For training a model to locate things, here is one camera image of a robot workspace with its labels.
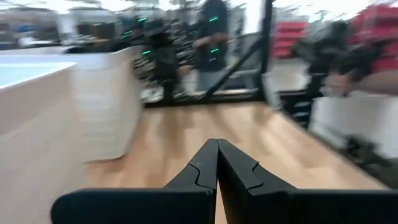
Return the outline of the red stacked bins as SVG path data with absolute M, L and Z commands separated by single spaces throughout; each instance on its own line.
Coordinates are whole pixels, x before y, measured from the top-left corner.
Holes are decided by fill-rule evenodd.
M 304 21 L 277 22 L 272 40 L 272 57 L 291 58 L 293 46 L 306 36 L 307 27 L 308 22 Z

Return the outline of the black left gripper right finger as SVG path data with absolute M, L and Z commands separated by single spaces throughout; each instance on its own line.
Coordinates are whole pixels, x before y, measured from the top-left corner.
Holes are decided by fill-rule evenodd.
M 398 190 L 298 189 L 225 139 L 218 150 L 228 224 L 398 224 Z

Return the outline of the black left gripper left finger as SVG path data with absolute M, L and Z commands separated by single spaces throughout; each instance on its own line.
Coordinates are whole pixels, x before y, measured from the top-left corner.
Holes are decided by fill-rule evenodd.
M 80 189 L 52 205 L 52 224 L 214 224 L 218 143 L 209 139 L 161 188 Z

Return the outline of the person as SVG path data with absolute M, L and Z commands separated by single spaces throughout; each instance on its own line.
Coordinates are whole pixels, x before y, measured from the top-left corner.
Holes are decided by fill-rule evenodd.
M 197 91 L 205 91 L 219 81 L 227 67 L 229 22 L 223 0 L 206 0 L 201 9 L 202 25 L 193 43 L 198 70 Z
M 398 95 L 398 3 L 368 6 L 354 18 L 354 25 L 355 37 L 360 44 L 367 47 L 381 44 L 379 56 L 373 60 L 362 59 L 359 67 L 348 72 L 331 72 L 329 75 L 349 75 L 352 91 Z

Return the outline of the person's hand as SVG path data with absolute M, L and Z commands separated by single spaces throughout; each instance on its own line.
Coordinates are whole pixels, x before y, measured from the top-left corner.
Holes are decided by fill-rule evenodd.
M 335 94 L 344 95 L 353 90 L 349 75 L 329 75 L 325 85 Z

